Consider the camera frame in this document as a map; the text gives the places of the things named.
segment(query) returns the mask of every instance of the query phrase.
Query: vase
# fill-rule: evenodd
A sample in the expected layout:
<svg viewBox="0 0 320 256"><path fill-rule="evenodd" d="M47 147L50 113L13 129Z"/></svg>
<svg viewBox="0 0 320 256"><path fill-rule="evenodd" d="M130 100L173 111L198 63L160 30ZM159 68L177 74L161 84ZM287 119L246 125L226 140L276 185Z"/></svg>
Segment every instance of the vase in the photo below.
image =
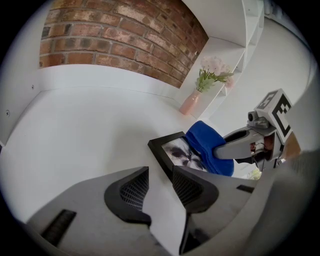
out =
<svg viewBox="0 0 320 256"><path fill-rule="evenodd" d="M193 93L188 98L186 98L184 103L181 105L180 112L184 115L189 115L197 104L200 95L201 92L197 89L194 89Z"/></svg>

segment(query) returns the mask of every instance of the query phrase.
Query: picture frame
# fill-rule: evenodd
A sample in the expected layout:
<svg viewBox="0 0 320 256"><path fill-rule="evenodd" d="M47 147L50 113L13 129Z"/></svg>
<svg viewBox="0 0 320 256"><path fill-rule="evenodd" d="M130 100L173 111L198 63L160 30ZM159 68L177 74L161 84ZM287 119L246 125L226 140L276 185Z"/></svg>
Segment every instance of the picture frame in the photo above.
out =
<svg viewBox="0 0 320 256"><path fill-rule="evenodd" d="M176 149L175 152L168 152L166 151L166 145L170 144L171 142L175 143L171 149ZM182 150L179 151L179 146L177 146L177 142L182 145ZM161 168L163 169L164 173L167 175L169 180L172 182L173 179L173 168L174 166L187 166L188 167L206 171L206 168L202 164L201 155L188 143L186 135L183 131L170 134L167 136L163 136L156 139L151 139L148 143L149 148L151 149L154 157L160 164ZM180 162L174 161L172 155L179 154L183 155Z"/></svg>

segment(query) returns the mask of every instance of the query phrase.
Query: eye in photo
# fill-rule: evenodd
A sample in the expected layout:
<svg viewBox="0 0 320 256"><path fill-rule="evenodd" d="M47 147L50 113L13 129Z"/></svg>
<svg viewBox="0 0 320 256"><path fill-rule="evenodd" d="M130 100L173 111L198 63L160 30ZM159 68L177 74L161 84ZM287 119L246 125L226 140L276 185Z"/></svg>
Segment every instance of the eye in photo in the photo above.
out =
<svg viewBox="0 0 320 256"><path fill-rule="evenodd" d="M162 148L175 166L186 166L207 172L202 164L201 157L194 152L183 138L165 143Z"/></svg>

